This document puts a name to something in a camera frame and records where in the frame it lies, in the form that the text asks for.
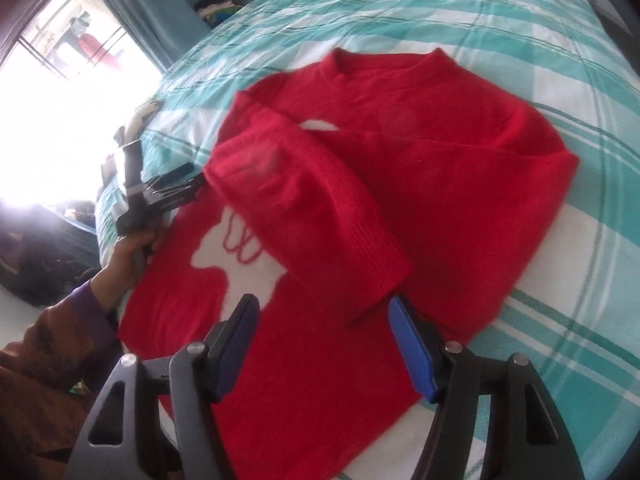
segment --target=brown sleeve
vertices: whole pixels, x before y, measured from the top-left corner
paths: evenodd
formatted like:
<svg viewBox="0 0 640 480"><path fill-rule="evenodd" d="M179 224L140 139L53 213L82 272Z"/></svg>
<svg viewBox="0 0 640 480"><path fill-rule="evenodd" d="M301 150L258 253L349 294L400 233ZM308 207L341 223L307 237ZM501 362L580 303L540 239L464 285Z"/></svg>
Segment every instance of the brown sleeve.
<svg viewBox="0 0 640 480"><path fill-rule="evenodd" d="M81 379L88 359L115 339L89 283L85 283L40 314L22 341L9 343L0 351L0 366L69 390Z"/></svg>

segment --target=brown patterned garment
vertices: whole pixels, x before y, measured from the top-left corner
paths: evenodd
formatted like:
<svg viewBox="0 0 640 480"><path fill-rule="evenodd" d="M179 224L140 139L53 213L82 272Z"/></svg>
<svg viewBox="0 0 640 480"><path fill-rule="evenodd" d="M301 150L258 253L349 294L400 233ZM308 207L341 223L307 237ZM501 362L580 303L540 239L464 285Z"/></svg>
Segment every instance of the brown patterned garment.
<svg viewBox="0 0 640 480"><path fill-rule="evenodd" d="M0 460L10 452L25 478L63 479L65 465L38 455L75 444L94 396L69 390L115 339L86 283L0 351Z"/></svg>

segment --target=wrist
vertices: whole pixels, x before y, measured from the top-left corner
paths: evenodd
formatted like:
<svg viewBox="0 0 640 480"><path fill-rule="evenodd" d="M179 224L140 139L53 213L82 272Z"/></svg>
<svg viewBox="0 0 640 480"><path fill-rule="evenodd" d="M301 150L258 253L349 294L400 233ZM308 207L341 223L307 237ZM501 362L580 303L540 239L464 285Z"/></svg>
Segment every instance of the wrist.
<svg viewBox="0 0 640 480"><path fill-rule="evenodd" d="M89 282L89 287L105 314L118 306L127 291L123 280L113 276L108 268L98 272Z"/></svg>

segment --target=white wall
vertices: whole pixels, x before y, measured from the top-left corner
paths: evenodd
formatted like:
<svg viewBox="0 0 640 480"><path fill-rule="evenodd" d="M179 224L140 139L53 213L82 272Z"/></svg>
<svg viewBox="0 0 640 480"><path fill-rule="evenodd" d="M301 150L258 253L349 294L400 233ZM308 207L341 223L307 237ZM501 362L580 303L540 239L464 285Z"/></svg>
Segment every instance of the white wall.
<svg viewBox="0 0 640 480"><path fill-rule="evenodd" d="M42 309L16 298L0 285L0 348L22 339L22 334L33 324Z"/></svg>

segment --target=blue curtain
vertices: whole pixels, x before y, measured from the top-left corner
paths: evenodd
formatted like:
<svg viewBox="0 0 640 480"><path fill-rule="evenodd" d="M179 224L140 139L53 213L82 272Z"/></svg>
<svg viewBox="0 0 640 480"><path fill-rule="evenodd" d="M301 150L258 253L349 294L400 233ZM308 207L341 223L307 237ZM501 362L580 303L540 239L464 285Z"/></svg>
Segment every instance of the blue curtain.
<svg viewBox="0 0 640 480"><path fill-rule="evenodd" d="M188 0L103 1L163 72L211 31Z"/></svg>

